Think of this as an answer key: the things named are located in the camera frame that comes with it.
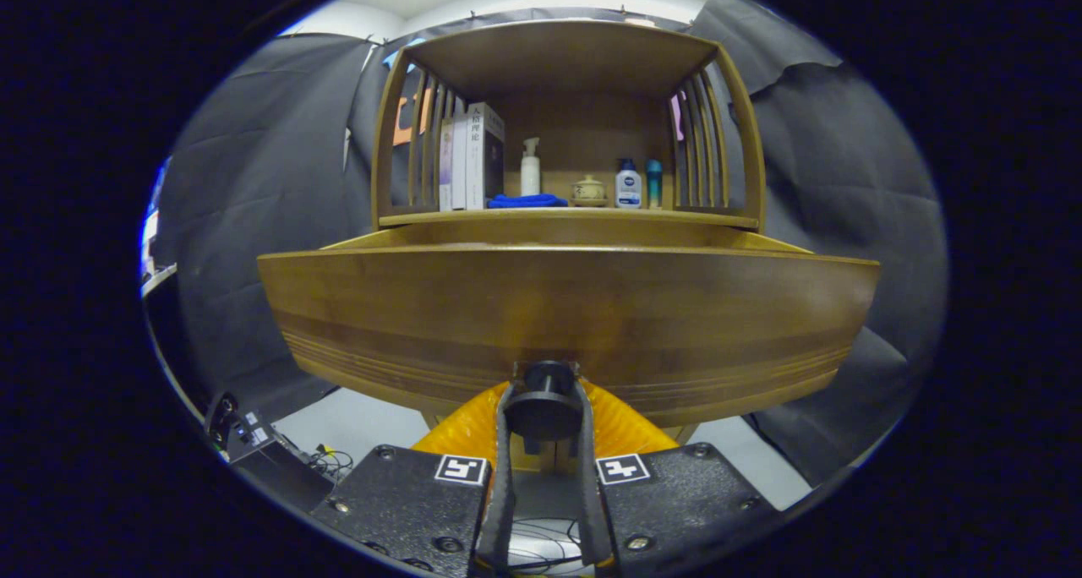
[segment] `book spine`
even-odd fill
[[[454,116],[454,147],[451,149],[451,209],[466,208],[466,114]]]
[[[484,176],[481,189],[484,198],[494,198],[503,194],[503,119],[491,107],[485,110]]]
[[[466,141],[466,209],[485,208],[485,114],[479,105],[470,107]]]
[[[454,120],[447,118],[439,124],[439,209],[449,211],[451,206],[452,154],[454,150]]]

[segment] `white pump bottle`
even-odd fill
[[[523,196],[537,196],[541,193],[541,158],[533,155],[540,141],[538,136],[523,141],[526,146],[520,168]]]

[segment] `blue cloth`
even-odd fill
[[[557,198],[552,194],[538,194],[537,196],[523,196],[520,198],[510,198],[503,194],[492,198],[488,202],[490,209],[526,209],[541,207],[566,207],[567,200]]]
[[[419,38],[414,39],[413,41],[411,41],[409,43],[406,43],[406,45],[404,48],[409,48],[410,45],[415,45],[418,43],[424,43],[424,38],[423,37],[419,37]],[[398,57],[398,50],[395,50],[394,52],[391,53],[390,56],[387,56],[386,58],[383,58],[383,64],[386,65],[387,68],[390,69],[391,66],[394,66],[395,58],[397,58],[397,57]],[[409,67],[406,68],[406,73],[408,74],[408,73],[412,71],[413,67],[415,67],[415,66],[417,65],[410,65]]]

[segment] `floor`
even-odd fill
[[[340,389],[326,398],[274,423],[301,450],[322,444],[359,459],[386,444],[410,447],[428,432],[421,413],[370,396]],[[700,424],[690,443],[710,443],[755,486],[770,504],[784,510],[812,488],[781,456],[740,418]],[[515,527],[512,565],[543,564],[520,569],[546,576],[593,575],[573,557],[579,548],[572,482],[531,473],[515,474]]]

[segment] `black knob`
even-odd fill
[[[523,378],[528,392],[507,400],[503,416],[511,432],[535,441],[559,441],[582,428],[582,406],[568,394],[575,373],[564,363],[544,360],[530,365]]]

